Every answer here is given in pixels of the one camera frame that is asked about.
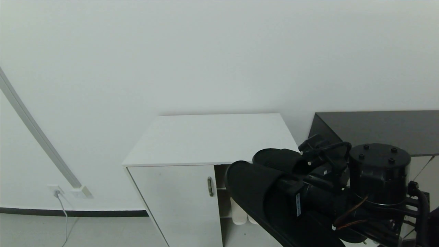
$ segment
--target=electrical socket plate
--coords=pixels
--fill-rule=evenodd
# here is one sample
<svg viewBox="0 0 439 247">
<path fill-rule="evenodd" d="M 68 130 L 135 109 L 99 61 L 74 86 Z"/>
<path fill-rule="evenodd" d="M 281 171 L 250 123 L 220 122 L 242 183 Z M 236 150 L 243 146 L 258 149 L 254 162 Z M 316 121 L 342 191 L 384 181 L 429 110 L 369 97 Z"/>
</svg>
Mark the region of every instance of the electrical socket plate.
<svg viewBox="0 0 439 247">
<path fill-rule="evenodd" d="M 64 194 L 64 191 L 62 191 L 61 187 L 59 187 L 58 185 L 47 185 L 47 187 L 49 188 L 50 192 L 52 192 L 52 195 L 55 192 L 55 190 L 59 190 L 61 194 Z"/>
<path fill-rule="evenodd" d="M 72 189 L 70 192 L 76 198 L 93 198 L 90 191 L 84 185 L 81 188 Z"/>
</svg>

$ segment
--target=cabinet top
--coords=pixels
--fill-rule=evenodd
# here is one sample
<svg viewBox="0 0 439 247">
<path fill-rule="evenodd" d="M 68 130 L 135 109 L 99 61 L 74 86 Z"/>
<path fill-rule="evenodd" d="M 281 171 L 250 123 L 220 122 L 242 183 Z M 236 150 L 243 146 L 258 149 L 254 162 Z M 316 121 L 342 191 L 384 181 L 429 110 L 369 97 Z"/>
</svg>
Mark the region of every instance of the cabinet top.
<svg viewBox="0 0 439 247">
<path fill-rule="evenodd" d="M 125 167 L 251 162 L 265 148 L 298 151 L 279 113 L 159 116 L 123 161 Z"/>
</svg>

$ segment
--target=white wall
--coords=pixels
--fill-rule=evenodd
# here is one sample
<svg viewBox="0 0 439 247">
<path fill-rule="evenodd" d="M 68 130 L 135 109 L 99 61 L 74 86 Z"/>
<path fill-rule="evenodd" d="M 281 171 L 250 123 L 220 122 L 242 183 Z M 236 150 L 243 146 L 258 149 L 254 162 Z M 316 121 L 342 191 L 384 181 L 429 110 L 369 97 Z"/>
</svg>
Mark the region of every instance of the white wall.
<svg viewBox="0 0 439 247">
<path fill-rule="evenodd" d="M 0 65 L 93 193 L 73 208 L 139 209 L 120 163 L 156 115 L 280 112 L 300 142 L 315 111 L 438 109 L 438 12 L 438 1 L 2 0 Z M 45 186 L 69 186 L 6 103 L 0 206 L 58 208 Z"/>
</svg>

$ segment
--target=white cable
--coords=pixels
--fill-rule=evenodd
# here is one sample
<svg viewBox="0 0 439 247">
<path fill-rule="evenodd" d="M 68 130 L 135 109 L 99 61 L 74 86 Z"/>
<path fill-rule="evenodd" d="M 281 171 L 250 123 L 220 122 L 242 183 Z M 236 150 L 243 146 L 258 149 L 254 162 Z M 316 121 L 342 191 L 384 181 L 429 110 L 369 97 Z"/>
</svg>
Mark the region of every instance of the white cable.
<svg viewBox="0 0 439 247">
<path fill-rule="evenodd" d="M 55 192 L 54 192 L 54 196 L 58 199 L 59 203 L 61 204 L 62 211 L 63 211 L 64 214 L 65 214 L 65 241 L 64 241 L 64 243 L 63 243 L 62 246 L 61 246 L 61 247 L 64 247 L 64 245 L 65 245 L 65 243 L 67 242 L 67 239 L 68 239 L 68 235 L 67 235 L 67 222 L 68 222 L 68 216 L 67 216 L 67 213 L 65 212 L 64 206 L 62 205 L 61 199 L 59 199 L 59 194 L 60 194 L 60 193 L 61 193 L 61 192 L 60 192 L 59 190 L 55 190 Z"/>
</svg>

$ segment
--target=black cylindrical motor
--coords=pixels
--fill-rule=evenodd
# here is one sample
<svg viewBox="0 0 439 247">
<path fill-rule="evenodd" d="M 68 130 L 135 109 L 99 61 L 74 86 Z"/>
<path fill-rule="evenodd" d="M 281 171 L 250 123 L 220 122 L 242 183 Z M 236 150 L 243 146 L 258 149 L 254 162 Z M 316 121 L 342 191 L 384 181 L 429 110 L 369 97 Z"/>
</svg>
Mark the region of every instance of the black cylindrical motor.
<svg viewBox="0 0 439 247">
<path fill-rule="evenodd" d="M 410 155 L 387 144 L 365 144 L 349 152 L 352 191 L 378 207 L 392 207 L 407 197 Z"/>
</svg>

